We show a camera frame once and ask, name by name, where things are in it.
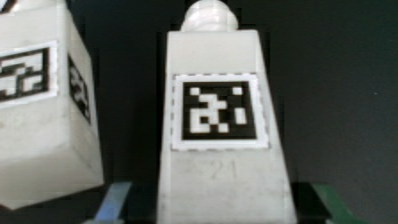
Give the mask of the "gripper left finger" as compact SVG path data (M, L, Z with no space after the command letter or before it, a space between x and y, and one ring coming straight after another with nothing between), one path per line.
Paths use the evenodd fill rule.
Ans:
M121 213L130 189L130 182L114 182L110 184L94 218L85 220L82 224L126 224Z

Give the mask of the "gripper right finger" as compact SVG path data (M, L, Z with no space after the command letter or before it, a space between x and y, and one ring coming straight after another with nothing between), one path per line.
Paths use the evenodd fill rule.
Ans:
M327 184L295 183L295 209L299 224L368 224Z

